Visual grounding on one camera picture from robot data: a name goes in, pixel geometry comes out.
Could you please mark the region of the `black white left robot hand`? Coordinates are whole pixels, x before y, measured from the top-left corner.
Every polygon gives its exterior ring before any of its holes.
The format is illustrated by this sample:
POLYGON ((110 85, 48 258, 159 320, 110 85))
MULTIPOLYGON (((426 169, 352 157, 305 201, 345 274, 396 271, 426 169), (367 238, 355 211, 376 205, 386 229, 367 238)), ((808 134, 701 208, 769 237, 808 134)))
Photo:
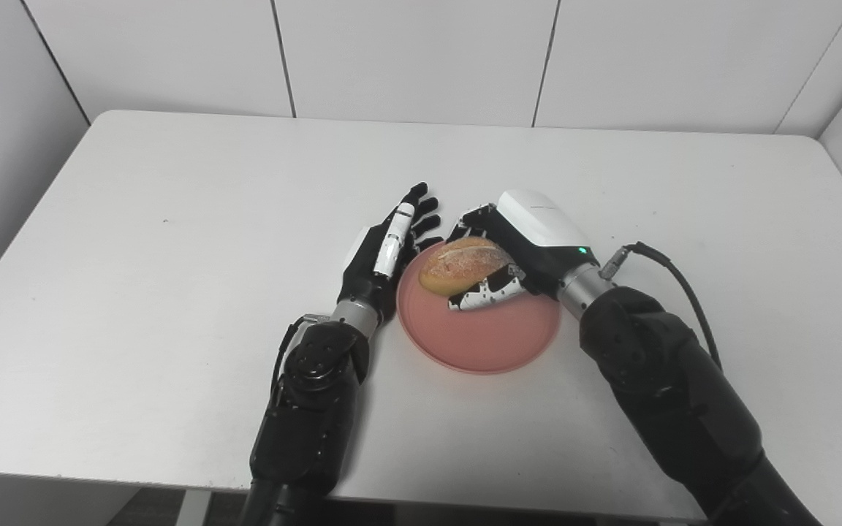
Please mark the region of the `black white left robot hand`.
POLYGON ((425 182, 412 186, 397 206, 380 224, 368 229, 360 247, 342 273, 338 302, 359 302, 370 307, 381 326, 395 312, 395 290, 408 263, 418 254, 442 242, 442 237, 431 237, 431 230, 441 226, 436 210, 439 200, 428 196, 430 187, 425 182), (388 253, 384 248, 389 227, 401 222, 398 252, 388 253))

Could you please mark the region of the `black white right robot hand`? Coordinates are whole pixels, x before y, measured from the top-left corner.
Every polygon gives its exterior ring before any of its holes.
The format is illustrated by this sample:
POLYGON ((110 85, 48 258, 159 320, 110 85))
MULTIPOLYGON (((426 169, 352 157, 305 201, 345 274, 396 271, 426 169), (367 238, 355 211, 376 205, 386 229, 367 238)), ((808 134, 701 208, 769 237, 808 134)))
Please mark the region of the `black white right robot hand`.
POLYGON ((455 223, 448 242, 482 237, 497 244, 511 263, 461 293, 448 305, 471 312, 529 293, 561 303, 575 319, 612 284, 599 276, 587 237, 544 194, 508 190, 496 203, 476 207, 455 223))

